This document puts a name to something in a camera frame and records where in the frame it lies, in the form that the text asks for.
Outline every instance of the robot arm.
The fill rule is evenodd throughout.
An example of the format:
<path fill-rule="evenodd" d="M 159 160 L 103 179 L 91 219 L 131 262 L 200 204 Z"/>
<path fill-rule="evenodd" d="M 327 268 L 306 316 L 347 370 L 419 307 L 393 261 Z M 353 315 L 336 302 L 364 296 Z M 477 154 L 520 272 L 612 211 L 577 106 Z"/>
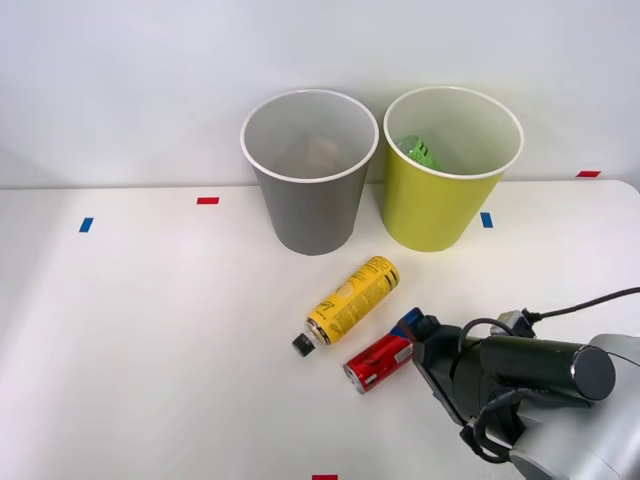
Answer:
<path fill-rule="evenodd" d="M 640 339 L 537 340 L 512 318 L 509 336 L 482 339 L 418 309 L 398 323 L 462 440 L 529 479 L 640 478 Z"/>

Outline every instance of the can label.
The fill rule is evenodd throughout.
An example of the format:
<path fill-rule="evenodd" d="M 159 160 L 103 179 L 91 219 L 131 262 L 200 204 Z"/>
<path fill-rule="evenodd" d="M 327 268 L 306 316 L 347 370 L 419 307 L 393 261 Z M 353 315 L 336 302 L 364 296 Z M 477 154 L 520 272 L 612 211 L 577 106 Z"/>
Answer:
<path fill-rule="evenodd" d="M 310 314 L 312 331 L 327 344 L 340 340 L 398 286 L 400 275 L 384 257 L 373 257 Z"/>

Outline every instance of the red can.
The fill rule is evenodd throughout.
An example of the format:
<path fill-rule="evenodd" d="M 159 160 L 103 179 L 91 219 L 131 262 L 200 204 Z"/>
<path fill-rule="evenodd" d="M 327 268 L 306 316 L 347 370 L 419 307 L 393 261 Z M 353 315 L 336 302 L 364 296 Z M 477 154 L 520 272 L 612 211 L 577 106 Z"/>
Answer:
<path fill-rule="evenodd" d="M 364 394 L 407 363 L 412 353 L 409 340 L 387 333 L 349 360 L 344 371 L 358 392 Z"/>

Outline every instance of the blue tape marker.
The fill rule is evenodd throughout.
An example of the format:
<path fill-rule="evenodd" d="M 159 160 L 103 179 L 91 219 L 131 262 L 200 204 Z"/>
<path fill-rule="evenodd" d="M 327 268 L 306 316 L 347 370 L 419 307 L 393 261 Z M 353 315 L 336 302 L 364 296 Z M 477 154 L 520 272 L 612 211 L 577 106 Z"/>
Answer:
<path fill-rule="evenodd" d="M 80 225 L 80 233 L 87 233 L 91 228 L 91 224 L 93 223 L 93 217 L 87 217 L 82 221 L 82 225 Z"/>
<path fill-rule="evenodd" d="M 493 221 L 489 212 L 480 212 L 480 218 L 482 218 L 482 226 L 484 228 L 493 228 Z"/>

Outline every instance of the yellow bin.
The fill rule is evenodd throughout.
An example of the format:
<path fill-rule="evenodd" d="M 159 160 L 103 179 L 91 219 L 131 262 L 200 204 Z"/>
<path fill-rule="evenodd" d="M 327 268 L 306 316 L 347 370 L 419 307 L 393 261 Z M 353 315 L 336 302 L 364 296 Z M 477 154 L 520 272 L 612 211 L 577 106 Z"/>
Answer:
<path fill-rule="evenodd" d="M 497 100 L 461 87 L 405 93 L 384 116 L 389 143 L 384 225 L 399 243 L 421 252 L 449 248 L 520 156 L 524 133 Z M 418 135 L 442 171 L 423 167 L 396 142 Z"/>

